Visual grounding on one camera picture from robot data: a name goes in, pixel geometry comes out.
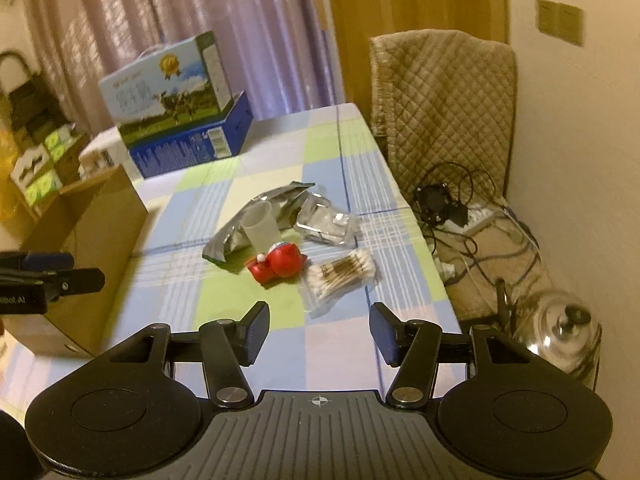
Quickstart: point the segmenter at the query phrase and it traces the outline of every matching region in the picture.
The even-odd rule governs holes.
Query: blue box
[[[142,176],[149,178],[240,153],[254,114],[246,92],[234,101],[223,121],[131,146],[129,153]]]

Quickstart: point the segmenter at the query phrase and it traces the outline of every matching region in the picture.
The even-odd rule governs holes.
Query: clear plastic cup
[[[247,238],[254,246],[256,254],[266,254],[269,248],[279,242],[280,230],[270,202],[252,205],[240,221]]]

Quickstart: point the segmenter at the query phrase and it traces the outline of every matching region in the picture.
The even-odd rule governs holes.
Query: red toy
[[[292,278],[305,265],[306,254],[302,254],[296,244],[279,242],[269,252],[258,254],[245,266],[256,282],[266,285],[275,278]]]

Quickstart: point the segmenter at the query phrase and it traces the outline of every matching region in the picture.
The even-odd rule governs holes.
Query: plaid tablecloth
[[[358,243],[372,251],[378,268],[375,284],[346,294],[315,318],[305,313],[298,284],[265,290],[242,268],[242,255],[231,259],[236,264],[230,269],[201,257],[204,244],[249,199],[292,180],[315,182],[335,205],[359,216]],[[255,122],[241,155],[140,182],[136,189],[150,215],[116,298],[107,346],[152,322],[183,332],[212,319],[240,319],[264,300],[271,331],[255,365],[244,369],[256,394],[265,388],[385,392],[395,371],[369,335],[373,302],[383,301],[401,319],[460,330],[411,210],[353,104]],[[312,262],[346,252],[301,240],[292,230],[285,238]],[[83,362],[36,357],[7,339],[0,408],[22,419],[37,393]],[[463,365],[441,366],[435,394],[463,378]],[[177,365],[177,379],[206,396],[199,364]]]

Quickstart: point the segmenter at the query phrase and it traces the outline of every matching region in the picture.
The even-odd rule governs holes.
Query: white container
[[[98,134],[82,150],[78,159],[80,161],[80,178],[83,180],[106,168],[114,168],[119,165],[122,165],[124,171],[127,172],[130,181],[134,182],[142,178],[115,127]]]
[[[252,205],[240,221],[247,238],[254,246],[256,254],[266,254],[269,248],[281,241],[280,230],[270,202]]]

